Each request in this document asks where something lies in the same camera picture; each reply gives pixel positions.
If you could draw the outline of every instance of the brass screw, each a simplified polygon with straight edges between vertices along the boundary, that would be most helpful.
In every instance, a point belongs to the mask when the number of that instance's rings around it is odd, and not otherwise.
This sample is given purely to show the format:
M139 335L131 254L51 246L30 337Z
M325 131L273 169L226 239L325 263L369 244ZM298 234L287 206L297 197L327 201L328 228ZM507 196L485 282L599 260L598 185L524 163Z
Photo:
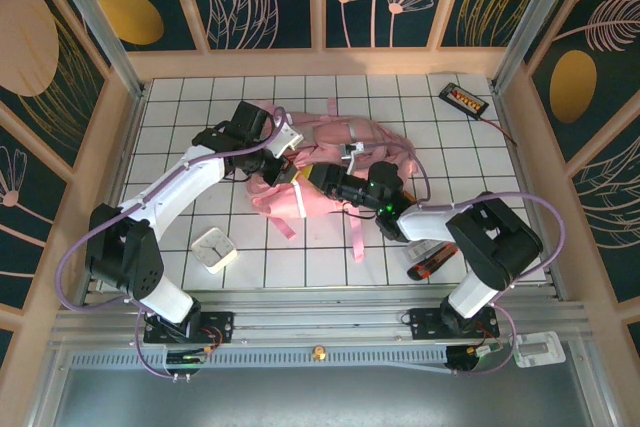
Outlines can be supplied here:
M316 345L311 355L315 360L324 360L327 358L327 349L321 345Z

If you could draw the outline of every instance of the black mounting plate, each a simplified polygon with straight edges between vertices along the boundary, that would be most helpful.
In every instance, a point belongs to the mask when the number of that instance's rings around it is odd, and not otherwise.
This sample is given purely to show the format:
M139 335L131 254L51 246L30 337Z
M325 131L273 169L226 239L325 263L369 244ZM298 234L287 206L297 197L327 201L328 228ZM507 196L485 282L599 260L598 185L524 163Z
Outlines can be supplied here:
M222 343L228 344L231 342L231 336L233 335L233 312L201 312L200 313L200 325L202 327L216 327L223 334ZM215 329L211 329L214 334L217 333ZM168 335L163 329L153 327L147 324L147 328L144 331L143 341L145 344L179 344L173 337ZM209 335L200 331L196 334L194 339L189 340L189 344L210 344L211 338Z
M457 335L442 322L440 307L430 309L410 309L408 312L413 340L444 340L444 339L482 339L485 333L474 329L466 334ZM476 314L478 322L494 337L500 336L496 311L492 307L483 307Z

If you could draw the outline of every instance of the white alarm clock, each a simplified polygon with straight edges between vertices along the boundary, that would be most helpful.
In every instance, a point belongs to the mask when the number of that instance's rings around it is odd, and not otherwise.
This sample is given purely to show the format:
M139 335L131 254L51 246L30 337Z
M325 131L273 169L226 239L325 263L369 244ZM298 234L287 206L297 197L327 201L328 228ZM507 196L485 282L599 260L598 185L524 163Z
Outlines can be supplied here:
M220 272L238 256L235 246L218 227L214 227L191 244L191 251L212 274Z

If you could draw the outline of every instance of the white grid floor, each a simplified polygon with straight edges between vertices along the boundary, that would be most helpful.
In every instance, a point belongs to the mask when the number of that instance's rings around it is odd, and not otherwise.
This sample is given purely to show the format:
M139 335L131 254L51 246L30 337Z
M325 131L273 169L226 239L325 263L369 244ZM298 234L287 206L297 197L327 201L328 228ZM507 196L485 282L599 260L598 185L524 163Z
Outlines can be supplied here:
M138 194L162 175L205 125L230 119L240 99L271 100L291 112L326 113L329 97L338 98L339 115L370 117L413 142L430 176L434 203L462 201L483 190L519 190L502 134L437 97L448 82L489 102L484 116L498 120L487 81L477 75L156 79L123 198ZM406 189L423 197L424 179L410 179ZM508 203L528 222L521 201ZM243 184L220 183L182 212L160 248L166 274L190 291L415 284L406 274L402 244L383 239L374 221L362 222L366 258L356 263L349 219L343 214L291 221L298 235L287 241L266 218L252 212ZM189 246L214 226L231 238L239 255L211 275ZM457 283L467 270L458 254L422 282ZM545 276L534 274L526 281L545 282Z

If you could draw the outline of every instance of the pink backpack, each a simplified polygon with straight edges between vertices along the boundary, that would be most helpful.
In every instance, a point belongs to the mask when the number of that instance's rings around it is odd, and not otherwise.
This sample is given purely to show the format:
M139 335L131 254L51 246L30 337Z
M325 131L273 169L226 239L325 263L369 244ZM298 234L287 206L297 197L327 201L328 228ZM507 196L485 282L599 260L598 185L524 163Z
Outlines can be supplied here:
M335 99L329 99L329 112L335 112ZM275 105L269 102L256 102L256 105L273 114ZM345 143L395 142L406 145L406 149L397 146L380 146L367 150L355 157L353 175L367 178L369 167L375 162L386 161L398 166L398 175L406 182L415 172L416 166L407 150L415 152L411 142L394 134L389 129L364 117L337 115L317 115L303 112L289 112L289 123L304 136L304 141L295 152L287 156L298 170L318 162L343 164L340 145ZM358 209L351 204L329 199L316 189L305 177L298 177L291 183L270 187L262 177L254 175L247 182L249 198L256 212L266 215L288 239L296 234L286 224L285 219L299 219L341 211L357 214ZM360 219L349 217L351 221L354 257L356 261L364 258L364 246Z

